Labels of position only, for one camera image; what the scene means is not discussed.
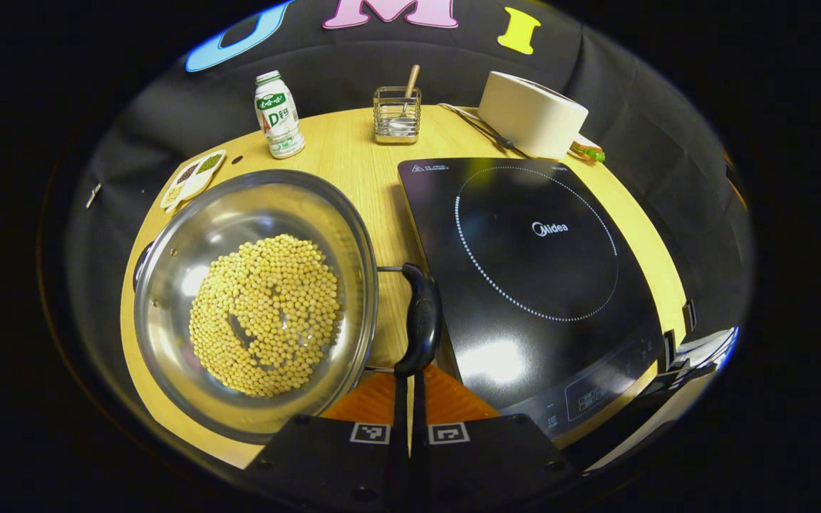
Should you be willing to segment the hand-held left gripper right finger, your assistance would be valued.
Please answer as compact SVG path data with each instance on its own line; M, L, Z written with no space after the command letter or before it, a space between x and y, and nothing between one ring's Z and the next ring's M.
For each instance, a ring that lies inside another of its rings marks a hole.
M538 511L580 471L528 415L499 415L459 380L415 375L415 497L423 511Z

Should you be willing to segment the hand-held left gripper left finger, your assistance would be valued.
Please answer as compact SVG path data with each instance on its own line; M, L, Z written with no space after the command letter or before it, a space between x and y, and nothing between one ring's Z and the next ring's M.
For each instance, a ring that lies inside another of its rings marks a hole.
M323 415L295 415L251 461L286 511L391 511L408 471L407 380L375 373Z

